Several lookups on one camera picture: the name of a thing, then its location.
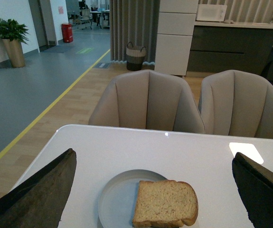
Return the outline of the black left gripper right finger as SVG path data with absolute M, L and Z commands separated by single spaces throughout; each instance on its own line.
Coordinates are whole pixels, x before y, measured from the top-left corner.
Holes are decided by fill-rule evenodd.
M 273 172 L 238 152 L 232 172 L 248 218 L 256 228 L 273 228 Z

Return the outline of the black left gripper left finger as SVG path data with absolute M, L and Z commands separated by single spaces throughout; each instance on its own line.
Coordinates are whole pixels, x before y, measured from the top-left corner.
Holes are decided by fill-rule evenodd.
M 0 228 L 56 228 L 72 188 L 76 152 L 68 149 L 0 198 Z

